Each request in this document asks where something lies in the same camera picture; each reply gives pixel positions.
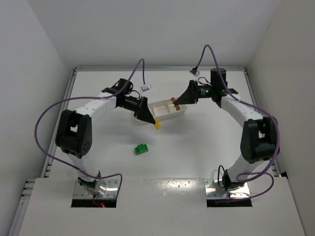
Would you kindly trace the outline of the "brown lego plate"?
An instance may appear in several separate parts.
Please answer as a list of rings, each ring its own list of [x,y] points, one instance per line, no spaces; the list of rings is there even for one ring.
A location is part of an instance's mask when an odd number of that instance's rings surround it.
[[[180,110],[180,107],[179,107],[179,105],[177,105],[177,104],[175,103],[175,102],[176,102],[176,99],[175,99],[174,97],[171,97],[170,100],[171,100],[172,104],[174,105],[175,110],[176,110],[176,111],[179,111],[179,110]]]

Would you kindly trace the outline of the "yellow curved lego brick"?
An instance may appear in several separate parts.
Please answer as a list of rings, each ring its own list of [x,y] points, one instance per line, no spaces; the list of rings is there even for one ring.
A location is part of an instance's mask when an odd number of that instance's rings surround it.
[[[160,122],[156,118],[154,118],[154,121],[155,121],[154,123],[155,128],[160,129]]]

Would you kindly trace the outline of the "green lego brick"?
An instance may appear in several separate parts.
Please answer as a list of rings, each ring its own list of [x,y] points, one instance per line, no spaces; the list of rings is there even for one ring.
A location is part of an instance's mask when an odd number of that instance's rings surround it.
[[[149,151],[148,146],[146,144],[138,145],[137,149],[138,149],[138,153],[145,153]]]
[[[143,146],[137,146],[134,149],[134,151],[135,151],[136,155],[140,155],[140,154],[144,153],[146,151],[146,149]]]

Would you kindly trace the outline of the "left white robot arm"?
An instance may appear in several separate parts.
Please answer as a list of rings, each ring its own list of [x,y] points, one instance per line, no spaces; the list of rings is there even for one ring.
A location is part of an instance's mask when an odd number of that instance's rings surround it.
[[[132,89],[131,82],[119,79],[112,87],[103,89],[99,99],[75,110],[64,110],[61,114],[55,143],[77,168],[79,184],[94,196],[103,197],[107,189],[89,154],[93,142],[93,122],[110,110],[121,107],[132,111],[136,119],[160,128],[158,120],[148,108],[148,99],[131,96]]]

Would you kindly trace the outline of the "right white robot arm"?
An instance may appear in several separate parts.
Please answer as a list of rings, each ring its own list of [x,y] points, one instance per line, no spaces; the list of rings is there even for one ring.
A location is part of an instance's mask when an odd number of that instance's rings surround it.
[[[264,161],[269,161],[276,151],[276,127],[270,117],[264,117],[252,107],[241,103],[238,92],[227,87],[226,70],[213,68],[210,80],[189,82],[186,91],[171,101],[176,110],[180,105],[196,104],[202,98],[210,98],[228,112],[241,126],[241,154],[235,163],[224,171],[219,186],[234,190],[244,185],[245,180]]]

